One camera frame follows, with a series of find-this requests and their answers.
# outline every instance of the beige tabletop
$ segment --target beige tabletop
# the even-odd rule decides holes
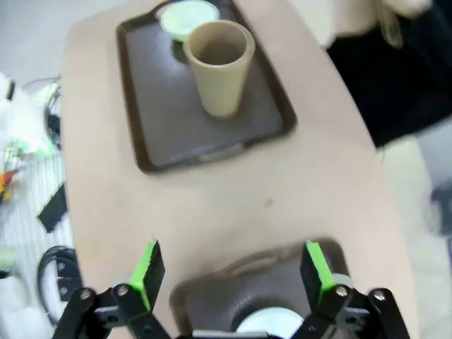
[[[176,284],[257,251],[332,237],[357,288],[392,290],[418,338],[410,263],[381,164],[339,75],[285,1],[237,3],[290,96],[295,132],[229,160],[154,176],[140,172],[115,28],[156,3],[96,15],[67,40],[66,188],[85,284],[102,292],[119,282],[158,238],[167,270],[155,314],[176,335],[169,305]],[[114,337],[127,338],[124,331]]]

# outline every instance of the paper cup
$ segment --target paper cup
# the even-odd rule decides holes
[[[238,23],[217,20],[195,28],[184,43],[201,104],[217,118],[235,115],[256,44]]]

